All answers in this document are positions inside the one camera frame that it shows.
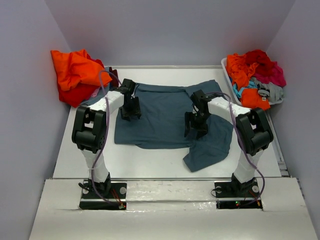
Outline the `blue-grey t shirt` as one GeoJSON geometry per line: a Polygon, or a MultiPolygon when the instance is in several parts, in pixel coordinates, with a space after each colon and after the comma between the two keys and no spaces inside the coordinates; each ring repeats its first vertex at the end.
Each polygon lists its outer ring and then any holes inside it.
{"type": "Polygon", "coordinates": [[[185,133],[185,113],[193,110],[190,96],[220,92],[215,80],[191,86],[161,86],[141,83],[136,90],[141,117],[130,121],[117,115],[114,142],[118,145],[136,145],[142,149],[188,148],[183,158],[191,172],[196,172],[223,161],[230,151],[233,126],[217,115],[206,121],[208,133],[196,139],[196,131],[185,133]]]}

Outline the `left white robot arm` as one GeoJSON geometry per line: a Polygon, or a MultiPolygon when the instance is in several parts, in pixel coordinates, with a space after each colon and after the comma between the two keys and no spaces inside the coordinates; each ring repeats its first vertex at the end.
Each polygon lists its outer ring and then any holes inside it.
{"type": "Polygon", "coordinates": [[[85,158],[88,167],[88,191],[104,198],[111,191],[111,176],[105,165],[103,149],[106,145],[110,114],[118,110],[122,120],[139,119],[142,115],[139,98],[135,96],[139,84],[124,79],[103,97],[104,109],[80,106],[76,110],[71,140],[85,158]]]}

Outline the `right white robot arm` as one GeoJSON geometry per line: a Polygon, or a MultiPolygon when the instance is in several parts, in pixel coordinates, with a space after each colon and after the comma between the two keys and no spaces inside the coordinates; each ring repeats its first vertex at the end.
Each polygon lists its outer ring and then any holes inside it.
{"type": "Polygon", "coordinates": [[[190,96],[193,111],[186,112],[184,134],[195,131],[199,140],[208,134],[207,119],[216,115],[232,124],[241,149],[237,167],[227,182],[216,182],[214,191],[217,198],[241,198],[249,191],[256,190],[256,198],[263,193],[266,180],[258,187],[255,174],[260,174],[258,162],[262,153],[274,140],[266,112],[257,107],[243,107],[231,102],[228,94],[197,90],[190,96]]]}

